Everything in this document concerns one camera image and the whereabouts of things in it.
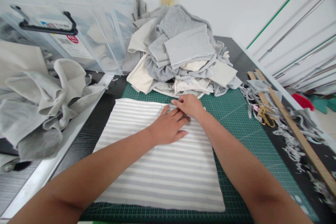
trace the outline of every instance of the label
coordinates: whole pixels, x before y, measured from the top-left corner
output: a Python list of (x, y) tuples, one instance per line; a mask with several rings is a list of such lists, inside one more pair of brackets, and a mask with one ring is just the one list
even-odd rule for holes
[[(40, 20), (44, 27), (53, 29), (70, 29), (71, 25), (66, 21), (56, 21), (56, 20)], [(71, 57), (75, 58), (86, 58), (93, 60), (91, 53), (85, 47), (83, 42), (78, 36), (72, 35), (62, 35), (62, 34), (52, 34), (55, 40), (66, 50)]]

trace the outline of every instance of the green cutting mat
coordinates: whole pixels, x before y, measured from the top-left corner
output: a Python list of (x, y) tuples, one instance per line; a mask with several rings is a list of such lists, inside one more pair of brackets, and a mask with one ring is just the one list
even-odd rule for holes
[[(171, 97), (155, 91), (145, 95), (136, 92), (128, 83), (123, 98), (146, 102), (170, 103)], [(214, 97), (204, 95), (202, 104), (226, 129), (242, 142), (280, 181), (282, 186), (305, 208), (312, 221), (318, 221), (316, 213), (293, 179), (280, 155), (268, 138), (261, 124), (247, 116), (247, 102), (239, 89), (230, 89), (225, 95)], [(142, 207), (139, 205), (121, 205), (94, 203), (83, 213), (81, 220), (111, 222), (154, 222), (154, 221), (251, 221), (252, 217), (236, 189), (233, 187), (215, 155), (220, 187), (223, 192), (225, 212), (198, 212), (190, 210), (167, 210)]]

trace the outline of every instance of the wooden stick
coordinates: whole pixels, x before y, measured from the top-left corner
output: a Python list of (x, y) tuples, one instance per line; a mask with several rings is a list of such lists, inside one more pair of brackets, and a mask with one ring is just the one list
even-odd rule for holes
[[(266, 78), (264, 77), (264, 75), (262, 74), (262, 72), (259, 69), (255, 69), (255, 72), (259, 75), (260, 79), (267, 82)], [(306, 155), (308, 156), (310, 161), (313, 163), (314, 167), (316, 168), (316, 170), (318, 171), (318, 173), (320, 174), (320, 176), (324, 180), (327, 187), (330, 189), (332, 195), (334, 197), (336, 197), (336, 181), (331, 176), (329, 171), (326, 169), (326, 167), (324, 166), (324, 164), (322, 163), (320, 158), (317, 156), (317, 154), (315, 153), (313, 148), (310, 146), (310, 144), (308, 143), (308, 141), (306, 140), (306, 138), (304, 137), (304, 135), (302, 134), (302, 132), (300, 131), (298, 126), (296, 125), (296, 123), (293, 121), (292, 117), (287, 112), (287, 109), (284, 107), (284, 105), (278, 99), (274, 90), (271, 87), (269, 87), (268, 89), (269, 89), (269, 93), (270, 93), (271, 98), (273, 99), (275, 105), (278, 107), (280, 113), (282, 114), (282, 116), (286, 120), (286, 122), (287, 122), (288, 126), (290, 127), (290, 129), (292, 130), (294, 136), (300, 142), (300, 144), (303, 147), (303, 150), (305, 151)]]
[[(247, 72), (247, 74), (249, 75), (250, 79), (252, 80), (256, 80), (256, 76), (254, 75), (254, 73), (252, 72)], [(258, 93), (259, 97), (260, 97), (260, 100), (261, 102), (263, 103), (266, 111), (268, 112), (268, 116), (273, 119), (273, 120), (277, 120), (277, 118), (273, 117), (273, 116), (270, 116), (269, 113), (274, 113), (274, 111), (271, 111), (271, 105), (270, 103), (268, 102), (268, 100), (266, 99), (266, 96), (263, 92), (261, 93)]]

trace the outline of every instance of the clear plastic container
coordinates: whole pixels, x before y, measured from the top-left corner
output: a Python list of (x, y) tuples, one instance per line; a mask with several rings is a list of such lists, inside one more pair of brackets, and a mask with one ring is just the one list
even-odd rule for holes
[[(134, 0), (0, 0), (1, 17), (53, 57), (77, 61), (83, 68), (121, 74), (126, 37), (134, 33)], [(19, 23), (66, 29), (76, 23), (77, 35), (23, 30)]]

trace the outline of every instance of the yellow-handled scissors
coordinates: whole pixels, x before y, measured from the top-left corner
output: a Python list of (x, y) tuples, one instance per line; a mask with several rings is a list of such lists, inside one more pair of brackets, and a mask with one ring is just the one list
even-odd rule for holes
[(262, 103), (258, 103), (258, 105), (259, 105), (259, 111), (258, 111), (257, 117), (261, 118), (260, 123), (262, 125), (267, 125), (267, 126), (270, 126), (271, 128), (274, 128), (275, 127), (275, 122), (267, 114), (265, 106)]

